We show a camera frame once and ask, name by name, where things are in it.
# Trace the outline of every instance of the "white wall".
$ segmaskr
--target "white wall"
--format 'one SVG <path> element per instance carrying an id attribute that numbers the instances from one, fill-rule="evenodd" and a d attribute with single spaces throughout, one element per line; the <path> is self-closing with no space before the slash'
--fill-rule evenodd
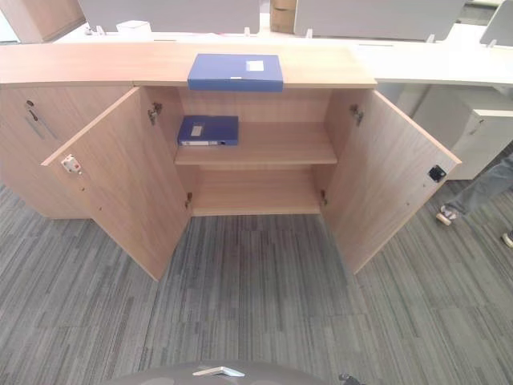
<path id="1" fill-rule="evenodd" d="M 5 16 L 0 11 L 0 42 L 19 42 Z"/>

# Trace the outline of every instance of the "gray carpet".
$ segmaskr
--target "gray carpet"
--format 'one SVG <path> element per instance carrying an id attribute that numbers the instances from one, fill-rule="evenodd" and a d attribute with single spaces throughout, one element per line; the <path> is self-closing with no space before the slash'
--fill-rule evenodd
<path id="1" fill-rule="evenodd" d="M 199 359 L 331 384 L 512 384 L 513 193 L 451 228 L 448 183 L 356 277 L 317 216 L 193 219 L 153 282 L 92 221 L 0 188 L 0 383 L 98 384 Z"/>

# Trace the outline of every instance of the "shoe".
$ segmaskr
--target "shoe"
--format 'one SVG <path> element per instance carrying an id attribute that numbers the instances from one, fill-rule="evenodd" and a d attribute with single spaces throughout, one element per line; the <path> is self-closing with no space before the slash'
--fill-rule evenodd
<path id="1" fill-rule="evenodd" d="M 445 205 L 440 208 L 440 213 L 436 214 L 436 219 L 441 221 L 445 226 L 449 226 L 456 218 L 458 218 L 458 213 L 447 209 Z"/>
<path id="2" fill-rule="evenodd" d="M 503 239 L 504 243 L 507 247 L 510 249 L 513 249 L 513 234 L 511 233 L 504 233 L 501 238 Z"/>

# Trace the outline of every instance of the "blue folder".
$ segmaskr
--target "blue folder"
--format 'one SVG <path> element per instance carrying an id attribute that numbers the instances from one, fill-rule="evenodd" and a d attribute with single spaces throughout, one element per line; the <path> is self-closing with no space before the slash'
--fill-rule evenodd
<path id="1" fill-rule="evenodd" d="M 198 54 L 187 83 L 198 91 L 283 91 L 277 55 Z"/>
<path id="2" fill-rule="evenodd" d="M 178 132 L 182 146 L 235 146 L 238 142 L 238 116 L 186 115 Z"/>

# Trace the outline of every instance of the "white cabinet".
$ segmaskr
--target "white cabinet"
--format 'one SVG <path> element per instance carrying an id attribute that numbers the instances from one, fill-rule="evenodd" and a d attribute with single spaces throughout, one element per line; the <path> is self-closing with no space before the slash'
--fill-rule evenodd
<path id="1" fill-rule="evenodd" d="M 449 179 L 474 179 L 513 140 L 513 101 L 493 88 L 432 86 L 414 120 L 462 161 Z"/>

